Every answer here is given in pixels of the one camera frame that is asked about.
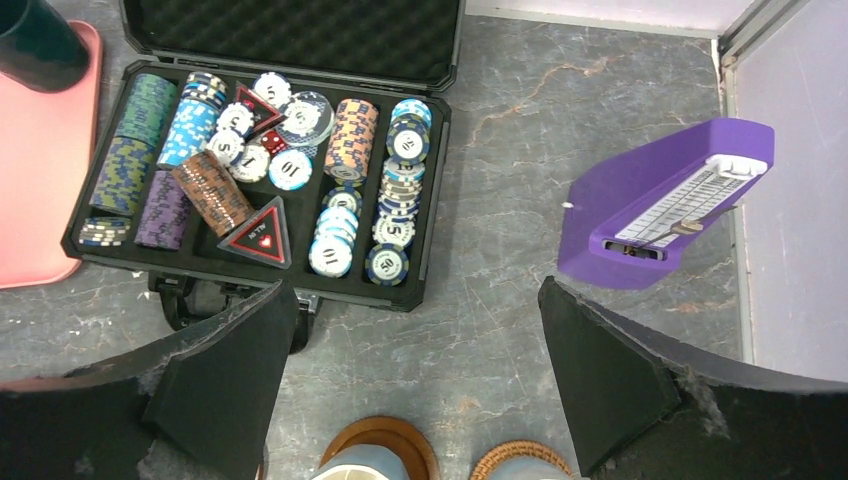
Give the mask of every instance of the dark green cup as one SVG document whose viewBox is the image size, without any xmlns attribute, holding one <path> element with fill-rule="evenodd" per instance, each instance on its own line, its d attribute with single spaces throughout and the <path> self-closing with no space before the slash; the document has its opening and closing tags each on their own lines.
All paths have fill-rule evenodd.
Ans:
<svg viewBox="0 0 848 480">
<path fill-rule="evenodd" d="M 88 71 L 79 35 L 44 0 L 0 0 L 0 72 L 37 92 L 76 85 Z"/>
</svg>

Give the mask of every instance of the gray marble surface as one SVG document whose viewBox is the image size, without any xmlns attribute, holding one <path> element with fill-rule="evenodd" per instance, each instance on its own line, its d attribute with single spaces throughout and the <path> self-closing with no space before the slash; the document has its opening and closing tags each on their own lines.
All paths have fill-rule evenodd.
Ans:
<svg viewBox="0 0 848 480">
<path fill-rule="evenodd" d="M 101 125 L 137 55 L 117 7 L 53 0 L 106 41 Z M 489 448 L 547 443 L 576 465 L 536 294 L 556 271 L 561 203 L 594 163 L 718 115 L 709 42 L 467 17 L 454 125 L 424 304 L 410 314 L 326 302 L 310 348 L 289 359 L 268 435 L 274 480 L 310 478 L 345 425 L 384 414 L 417 425 L 443 478 Z M 576 285 L 614 310 L 739 357 L 729 223 L 650 290 Z M 574 285 L 563 278 L 562 281 Z M 167 335 L 146 274 L 85 264 L 68 280 L 0 292 L 0 381 L 57 373 Z"/>
</svg>

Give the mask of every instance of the poker chip case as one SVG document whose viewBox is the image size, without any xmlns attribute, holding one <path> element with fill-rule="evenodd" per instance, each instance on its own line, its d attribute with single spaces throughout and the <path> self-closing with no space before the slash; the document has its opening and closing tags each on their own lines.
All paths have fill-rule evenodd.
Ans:
<svg viewBox="0 0 848 480">
<path fill-rule="evenodd" d="M 433 240 L 439 187 L 445 164 L 451 110 L 438 98 L 456 79 L 459 36 L 464 0 L 122 0 L 121 13 L 129 43 L 150 59 L 127 66 L 121 79 L 110 121 L 101 131 L 98 148 L 74 214 L 62 239 L 66 254 L 91 262 L 148 271 L 149 288 L 159 293 L 166 319 L 183 328 L 209 314 L 189 306 L 198 281 L 215 282 L 230 300 L 246 297 L 278 280 L 295 287 L 301 301 L 297 338 L 292 352 L 305 347 L 322 299 L 345 301 L 381 309 L 410 311 L 424 298 L 427 264 Z M 91 217 L 108 217 L 89 205 L 98 172 L 118 128 L 139 75 L 167 79 L 182 91 L 189 73 L 203 71 L 223 79 L 229 95 L 237 83 L 250 86 L 264 72 L 278 72 L 291 83 L 292 92 L 315 91 L 335 108 L 343 99 L 370 102 L 378 112 L 367 177 L 357 190 L 362 196 L 352 248 L 352 263 L 341 278 L 317 274 L 308 259 L 322 199 L 338 187 L 321 168 L 327 141 L 318 146 L 315 168 L 306 185 L 295 191 L 276 188 L 264 178 L 239 184 L 250 204 L 259 209 L 275 197 L 285 205 L 291 246 L 291 265 L 275 268 L 218 248 L 220 238 L 192 209 L 177 250 L 149 248 L 133 241 L 117 246 L 81 244 L 78 232 Z M 386 138 L 390 112 L 398 102 L 414 98 L 432 112 L 430 150 L 421 178 L 414 240 L 407 248 L 408 274 L 400 284 L 387 287 L 368 278 L 366 260 L 375 247 L 371 226 L 378 215 L 383 162 L 388 158 Z M 169 121 L 177 109 L 172 102 Z M 158 156 L 165 134 L 155 151 Z M 156 175 L 153 165 L 144 177 L 139 204 L 150 194 Z M 129 239 L 142 215 L 131 219 Z"/>
</svg>

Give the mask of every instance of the wall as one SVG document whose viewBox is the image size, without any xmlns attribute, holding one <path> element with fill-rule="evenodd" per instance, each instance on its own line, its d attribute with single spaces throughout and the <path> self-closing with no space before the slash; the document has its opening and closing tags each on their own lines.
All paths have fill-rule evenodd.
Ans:
<svg viewBox="0 0 848 480">
<path fill-rule="evenodd" d="M 753 0 L 467 0 L 469 13 L 506 9 L 716 34 L 727 30 Z"/>
<path fill-rule="evenodd" d="M 848 381 L 848 2 L 818 0 L 743 59 L 738 116 L 777 134 L 743 199 L 754 361 Z"/>
</svg>

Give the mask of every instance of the purple metronome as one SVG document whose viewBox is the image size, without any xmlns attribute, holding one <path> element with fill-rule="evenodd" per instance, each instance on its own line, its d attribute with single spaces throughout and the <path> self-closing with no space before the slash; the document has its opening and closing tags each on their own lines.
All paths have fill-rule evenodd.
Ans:
<svg viewBox="0 0 848 480">
<path fill-rule="evenodd" d="M 559 270 L 644 289 L 774 164 L 774 130 L 716 118 L 607 159 L 571 186 Z"/>
</svg>

